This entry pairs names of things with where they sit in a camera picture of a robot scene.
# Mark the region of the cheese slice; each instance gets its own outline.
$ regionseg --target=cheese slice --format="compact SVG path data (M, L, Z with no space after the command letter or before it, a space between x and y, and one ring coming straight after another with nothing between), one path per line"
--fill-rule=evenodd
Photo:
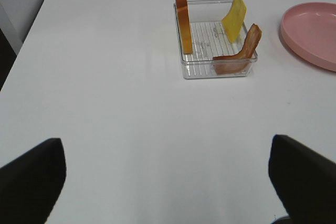
M193 52L193 47L187 0L175 0L175 2L178 26L181 34L182 51L184 54L191 54Z
M231 43L233 43L243 26L246 14L246 6L243 0L233 0L230 11L222 19L222 25L226 31L226 35Z

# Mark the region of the white tabletop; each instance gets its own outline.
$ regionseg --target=white tabletop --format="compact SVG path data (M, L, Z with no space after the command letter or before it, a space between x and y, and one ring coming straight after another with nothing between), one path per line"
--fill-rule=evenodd
M0 92L0 166L61 137L48 223L271 223L274 134L336 161L336 73L279 40L307 1L245 0L263 37L249 76L185 80L174 0L45 0Z

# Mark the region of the pink bowl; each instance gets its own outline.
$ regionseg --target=pink bowl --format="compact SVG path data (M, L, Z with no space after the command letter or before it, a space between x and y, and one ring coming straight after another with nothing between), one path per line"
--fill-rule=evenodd
M336 4L312 2L288 9L281 21L285 43L306 61L336 71Z

